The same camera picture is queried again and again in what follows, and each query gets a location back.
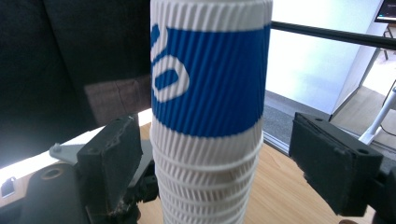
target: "paper cup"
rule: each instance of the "paper cup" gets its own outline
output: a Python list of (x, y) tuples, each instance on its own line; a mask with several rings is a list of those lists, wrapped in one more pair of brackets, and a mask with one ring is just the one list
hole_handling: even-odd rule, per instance
[(222, 165), (241, 161), (262, 144), (262, 120), (250, 129), (224, 137), (197, 137), (178, 133), (153, 118), (150, 129), (151, 144), (162, 154), (190, 165)]
[(248, 203), (250, 185), (230, 196), (228, 200), (218, 202), (186, 201), (183, 197), (159, 184), (164, 214), (178, 219), (182, 223), (229, 223), (236, 220), (235, 215), (242, 216)]
[(263, 112), (271, 11), (266, 0), (151, 1), (154, 117), (199, 137), (254, 126)]
[(191, 167), (183, 164), (175, 164), (167, 160), (165, 156), (159, 155), (153, 149), (153, 158), (156, 162), (156, 169), (163, 175), (168, 175), (169, 179), (180, 186), (191, 188), (201, 188), (201, 186), (211, 186), (212, 189), (222, 188), (229, 183), (238, 183), (246, 176), (252, 174), (256, 168), (258, 159), (254, 154), (249, 160), (229, 166), (196, 166)]

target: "table surface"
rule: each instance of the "table surface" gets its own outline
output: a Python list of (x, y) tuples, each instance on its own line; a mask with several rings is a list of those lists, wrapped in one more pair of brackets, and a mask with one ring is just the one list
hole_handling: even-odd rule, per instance
[[(149, 124), (141, 127), (143, 139), (149, 139)], [(279, 151), (263, 145), (247, 206), (245, 223), (332, 223), (353, 220), (370, 224), (375, 211), (368, 207), (364, 217), (339, 217), (306, 183), (296, 163)], [(24, 196), (30, 175), (18, 179), (15, 194), (0, 198), (0, 207)], [(140, 203), (139, 224), (163, 223), (161, 201)]]

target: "ripple paper cup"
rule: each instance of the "ripple paper cup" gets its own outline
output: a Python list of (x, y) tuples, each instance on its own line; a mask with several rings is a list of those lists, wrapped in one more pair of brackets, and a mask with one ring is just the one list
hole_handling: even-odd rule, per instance
[(262, 145), (272, 0), (151, 0), (150, 15), (164, 221), (242, 223)]
[(173, 131), (153, 118), (151, 144), (164, 156), (190, 165), (219, 166), (251, 157), (263, 141), (262, 117), (248, 130), (222, 137), (198, 137)]
[(265, 0), (151, 1), (154, 117), (198, 137), (254, 126), (263, 112), (271, 11)]

